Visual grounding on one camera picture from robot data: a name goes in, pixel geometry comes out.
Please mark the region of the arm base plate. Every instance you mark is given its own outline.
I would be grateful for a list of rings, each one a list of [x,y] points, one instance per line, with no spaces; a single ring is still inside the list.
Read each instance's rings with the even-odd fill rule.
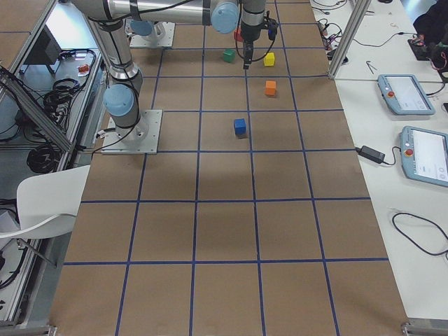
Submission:
[[[147,22],[131,20],[127,24],[130,47],[171,48],[174,41],[175,24],[171,22]]]
[[[162,124],[162,110],[145,110],[140,113],[140,121],[129,135],[128,130],[118,128],[106,133],[101,149],[102,154],[130,155],[158,152],[158,141]]]

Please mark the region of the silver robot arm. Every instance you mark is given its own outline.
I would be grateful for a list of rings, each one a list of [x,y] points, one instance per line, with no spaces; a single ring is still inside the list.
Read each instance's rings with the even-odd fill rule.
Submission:
[[[263,60],[265,67],[273,67],[275,64],[275,56],[271,51],[277,37],[278,23],[270,17],[267,11],[263,15],[262,23],[258,25],[260,31],[267,32],[268,39],[271,41],[269,48],[262,57],[253,57],[253,39],[249,39],[249,26],[242,22],[239,17],[238,21],[232,23],[232,30],[235,47],[224,52],[223,59],[226,62],[233,62],[236,55],[244,60],[244,69],[248,69],[253,62]],[[175,24],[172,22],[148,22],[129,20],[126,24],[127,37],[130,41],[131,48],[171,48],[174,40]]]
[[[115,125],[117,143],[142,148],[151,126],[139,106],[143,74],[134,62],[125,21],[190,23],[228,34],[237,26],[236,1],[75,1],[87,18],[94,39],[108,60],[111,85],[103,103]]]

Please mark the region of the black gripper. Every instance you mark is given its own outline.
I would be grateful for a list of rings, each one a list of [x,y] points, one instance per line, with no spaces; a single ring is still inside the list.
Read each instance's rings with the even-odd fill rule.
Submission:
[[[243,38],[243,69],[249,69],[253,61],[253,42],[260,38],[262,30],[267,31],[268,39],[275,41],[278,22],[269,12],[243,12],[241,17],[241,37]]]

